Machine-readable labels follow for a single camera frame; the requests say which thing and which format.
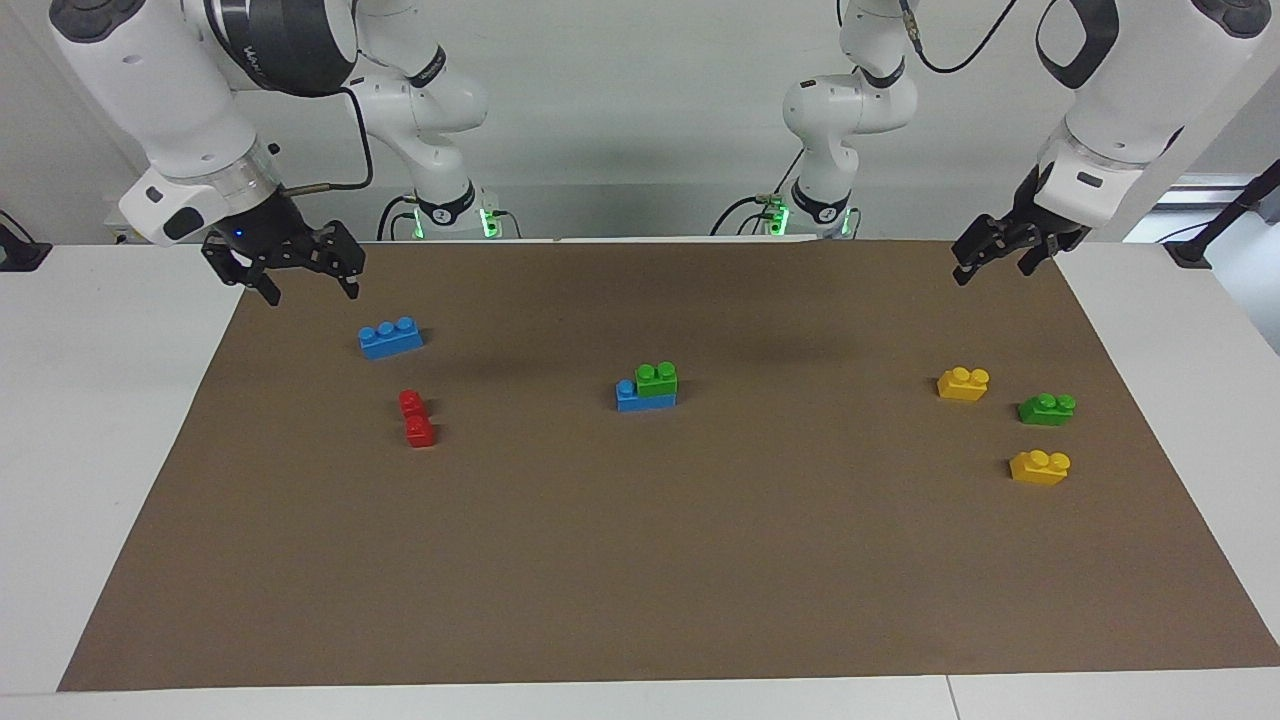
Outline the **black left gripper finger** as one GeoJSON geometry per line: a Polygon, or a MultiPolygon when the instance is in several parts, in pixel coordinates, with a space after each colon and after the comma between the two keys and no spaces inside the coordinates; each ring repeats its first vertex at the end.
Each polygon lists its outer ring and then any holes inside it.
{"type": "Polygon", "coordinates": [[[1078,246],[1078,234],[1046,234],[1034,247],[1028,249],[1018,261],[1023,275],[1032,275],[1037,266],[1059,252],[1070,252],[1078,246]]]}
{"type": "Polygon", "coordinates": [[[955,282],[964,287],[986,264],[1006,258],[1018,246],[1010,245],[1009,232],[1012,223],[983,214],[955,240],[951,252],[956,266],[952,270],[955,282]]]}

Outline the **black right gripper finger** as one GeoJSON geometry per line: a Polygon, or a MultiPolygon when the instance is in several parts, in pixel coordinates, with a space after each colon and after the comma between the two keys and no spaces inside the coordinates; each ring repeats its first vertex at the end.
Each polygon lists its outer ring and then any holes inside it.
{"type": "Polygon", "coordinates": [[[348,299],[358,297],[366,254],[344,223],[305,231],[298,237],[298,260],[305,269],[337,279],[348,299]]]}
{"type": "Polygon", "coordinates": [[[204,258],[223,284],[243,286],[257,292],[268,305],[279,305],[282,292],[260,261],[244,265],[232,249],[204,249],[204,258]]]}

